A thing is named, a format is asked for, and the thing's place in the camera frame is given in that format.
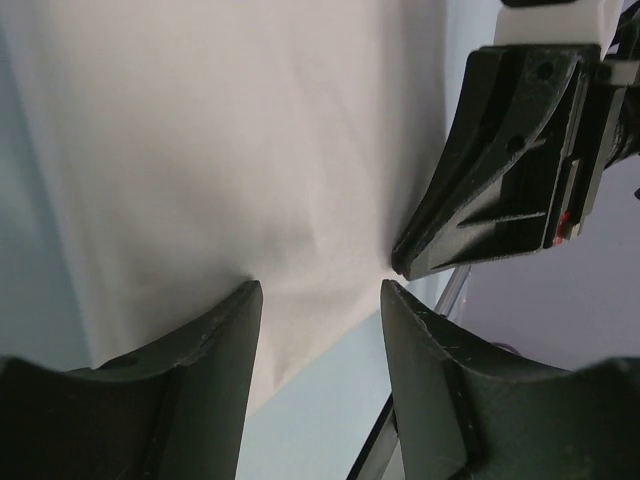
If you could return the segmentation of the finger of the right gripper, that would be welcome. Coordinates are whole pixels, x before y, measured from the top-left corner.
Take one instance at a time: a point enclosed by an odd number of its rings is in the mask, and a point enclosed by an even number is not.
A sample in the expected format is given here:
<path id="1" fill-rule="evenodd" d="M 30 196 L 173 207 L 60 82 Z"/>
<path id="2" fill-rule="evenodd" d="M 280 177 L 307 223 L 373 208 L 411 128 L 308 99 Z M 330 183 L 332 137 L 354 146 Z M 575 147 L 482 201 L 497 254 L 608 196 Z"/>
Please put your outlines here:
<path id="1" fill-rule="evenodd" d="M 416 280 L 535 252 L 599 60 L 595 45 L 481 47 L 427 192 L 391 254 Z"/>

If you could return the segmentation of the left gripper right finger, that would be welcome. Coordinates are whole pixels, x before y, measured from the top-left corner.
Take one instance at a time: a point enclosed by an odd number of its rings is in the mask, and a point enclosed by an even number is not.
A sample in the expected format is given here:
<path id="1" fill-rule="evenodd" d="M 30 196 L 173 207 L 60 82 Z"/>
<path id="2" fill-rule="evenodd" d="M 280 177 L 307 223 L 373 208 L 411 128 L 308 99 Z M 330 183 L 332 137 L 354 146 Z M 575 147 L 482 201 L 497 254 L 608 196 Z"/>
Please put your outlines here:
<path id="1" fill-rule="evenodd" d="M 459 327 L 381 286 L 384 343 L 409 479 L 635 479 L 639 362 L 576 371 Z"/>

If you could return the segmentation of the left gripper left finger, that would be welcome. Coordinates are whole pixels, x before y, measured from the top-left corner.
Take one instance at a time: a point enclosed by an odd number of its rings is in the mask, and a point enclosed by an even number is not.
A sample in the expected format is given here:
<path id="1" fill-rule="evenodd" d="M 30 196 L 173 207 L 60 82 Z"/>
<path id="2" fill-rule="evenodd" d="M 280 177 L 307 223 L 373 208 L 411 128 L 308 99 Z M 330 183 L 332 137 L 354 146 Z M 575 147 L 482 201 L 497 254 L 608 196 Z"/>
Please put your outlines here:
<path id="1" fill-rule="evenodd" d="M 213 309 L 97 369 L 1 360 L 5 479 L 231 479 L 237 471 L 263 293 Z"/>

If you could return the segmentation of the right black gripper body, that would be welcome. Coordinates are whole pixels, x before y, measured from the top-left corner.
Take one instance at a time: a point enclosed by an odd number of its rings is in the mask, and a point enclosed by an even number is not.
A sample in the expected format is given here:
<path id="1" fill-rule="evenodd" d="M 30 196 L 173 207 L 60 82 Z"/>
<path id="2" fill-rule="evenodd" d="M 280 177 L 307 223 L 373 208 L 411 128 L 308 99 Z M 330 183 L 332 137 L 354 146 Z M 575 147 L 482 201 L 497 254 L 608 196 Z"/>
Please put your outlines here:
<path id="1" fill-rule="evenodd" d="M 620 45 L 588 77 L 570 153 L 561 163 L 543 247 L 575 239 L 604 171 L 639 152 L 639 47 Z"/>

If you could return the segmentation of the cream t shirt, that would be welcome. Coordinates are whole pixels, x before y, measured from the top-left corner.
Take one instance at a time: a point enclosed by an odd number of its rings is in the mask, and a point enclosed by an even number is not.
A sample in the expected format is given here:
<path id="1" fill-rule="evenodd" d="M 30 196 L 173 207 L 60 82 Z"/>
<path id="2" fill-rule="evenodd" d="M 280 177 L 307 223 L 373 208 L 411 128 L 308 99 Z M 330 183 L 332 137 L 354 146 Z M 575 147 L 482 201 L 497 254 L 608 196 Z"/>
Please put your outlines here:
<path id="1" fill-rule="evenodd" d="M 264 292 L 259 409 L 378 307 L 496 1 L 5 1 L 1 349 L 57 369 Z"/>

